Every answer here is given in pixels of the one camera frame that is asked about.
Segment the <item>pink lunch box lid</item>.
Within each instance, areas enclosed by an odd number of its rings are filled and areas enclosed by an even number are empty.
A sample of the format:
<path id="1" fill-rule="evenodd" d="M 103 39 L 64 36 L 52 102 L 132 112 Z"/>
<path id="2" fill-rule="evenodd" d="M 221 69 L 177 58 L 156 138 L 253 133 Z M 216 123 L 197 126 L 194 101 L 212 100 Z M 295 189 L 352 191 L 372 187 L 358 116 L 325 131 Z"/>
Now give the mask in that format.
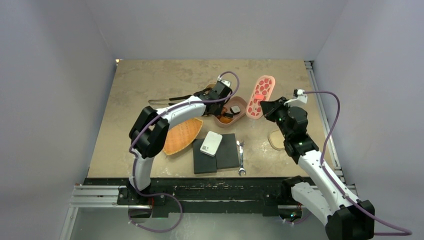
<path id="1" fill-rule="evenodd" d="M 254 85 L 250 99 L 247 101 L 245 114 L 248 118 L 258 120 L 263 116 L 260 103 L 270 100 L 275 85 L 276 80 L 271 75 L 263 75 L 258 78 Z"/>

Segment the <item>sushi roll with seaweed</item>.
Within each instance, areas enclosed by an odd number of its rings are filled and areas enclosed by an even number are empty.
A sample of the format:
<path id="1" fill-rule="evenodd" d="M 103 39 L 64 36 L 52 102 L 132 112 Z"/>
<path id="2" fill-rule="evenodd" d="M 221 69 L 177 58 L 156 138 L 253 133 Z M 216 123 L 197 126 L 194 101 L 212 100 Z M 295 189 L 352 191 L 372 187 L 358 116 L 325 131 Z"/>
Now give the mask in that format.
<path id="1" fill-rule="evenodd" d="M 238 115 L 238 114 L 241 113 L 241 109 L 240 109 L 240 107 L 238 105 L 234 105 L 234 106 L 230 107 L 230 112 L 233 115 Z"/>

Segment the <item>pink lunch box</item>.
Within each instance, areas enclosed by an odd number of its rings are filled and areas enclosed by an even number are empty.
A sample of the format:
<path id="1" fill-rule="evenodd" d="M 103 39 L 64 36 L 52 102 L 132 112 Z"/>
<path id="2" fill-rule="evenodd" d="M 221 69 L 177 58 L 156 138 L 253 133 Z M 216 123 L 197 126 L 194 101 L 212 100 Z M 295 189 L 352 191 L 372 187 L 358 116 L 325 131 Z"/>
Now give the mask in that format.
<path id="1" fill-rule="evenodd" d="M 244 117 L 246 115 L 246 107 L 247 107 L 247 102 L 240 96 L 235 96 L 232 97 L 225 105 L 224 108 L 222 110 L 221 113 L 224 112 L 228 112 L 230 113 L 230 107 L 232 106 L 239 106 L 241 112 L 240 114 L 234 115 L 233 121 L 230 124 L 222 124 L 221 122 L 219 122 L 219 118 L 222 115 L 219 116 L 213 116 L 213 120 L 215 122 L 215 124 L 220 127 L 220 128 L 227 128 L 231 125 L 233 125 L 235 122 L 237 122 L 238 120 L 240 120 L 242 117 Z"/>

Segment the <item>orange fried chicken piece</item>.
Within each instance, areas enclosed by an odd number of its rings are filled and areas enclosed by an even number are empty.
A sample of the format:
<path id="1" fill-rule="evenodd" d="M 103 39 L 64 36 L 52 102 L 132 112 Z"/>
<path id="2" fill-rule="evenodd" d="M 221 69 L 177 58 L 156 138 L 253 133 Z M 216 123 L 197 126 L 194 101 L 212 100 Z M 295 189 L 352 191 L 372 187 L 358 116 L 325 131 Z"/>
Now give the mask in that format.
<path id="1" fill-rule="evenodd" d="M 227 116 L 221 116 L 218 118 L 219 122 L 224 124 L 224 125 L 228 125 L 233 121 L 232 117 L 227 117 Z"/>

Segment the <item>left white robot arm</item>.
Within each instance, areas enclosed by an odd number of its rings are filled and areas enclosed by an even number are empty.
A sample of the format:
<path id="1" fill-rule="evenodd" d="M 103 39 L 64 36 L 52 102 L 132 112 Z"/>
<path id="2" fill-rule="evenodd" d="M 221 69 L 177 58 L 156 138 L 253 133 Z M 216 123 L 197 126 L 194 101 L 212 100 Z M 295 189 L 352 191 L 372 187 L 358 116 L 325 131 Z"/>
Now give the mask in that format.
<path id="1" fill-rule="evenodd" d="M 154 109 L 147 106 L 141 111 L 129 132 L 129 151 L 134 155 L 128 184 L 132 201 L 142 205 L 151 196 L 148 188 L 153 161 L 163 150 L 169 130 L 192 118 L 219 115 L 234 93 L 230 86 L 229 81 L 219 80 L 212 88 L 179 97 L 177 103 L 170 103 L 167 107 Z"/>

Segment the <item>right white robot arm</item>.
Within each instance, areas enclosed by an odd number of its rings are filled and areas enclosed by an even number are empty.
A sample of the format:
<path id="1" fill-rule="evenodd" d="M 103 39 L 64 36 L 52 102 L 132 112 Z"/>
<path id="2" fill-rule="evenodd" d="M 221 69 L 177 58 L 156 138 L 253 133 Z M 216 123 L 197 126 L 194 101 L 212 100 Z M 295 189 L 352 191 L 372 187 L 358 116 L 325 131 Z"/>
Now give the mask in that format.
<path id="1" fill-rule="evenodd" d="M 300 176 L 286 179 L 280 191 L 282 200 L 305 206 L 323 224 L 330 240 L 372 239 L 375 221 L 363 210 L 374 215 L 374 206 L 360 200 L 321 159 L 322 152 L 307 133 L 308 113 L 301 107 L 289 106 L 285 97 L 259 104 L 263 116 L 281 131 L 287 155 L 317 187 L 312 189 Z"/>

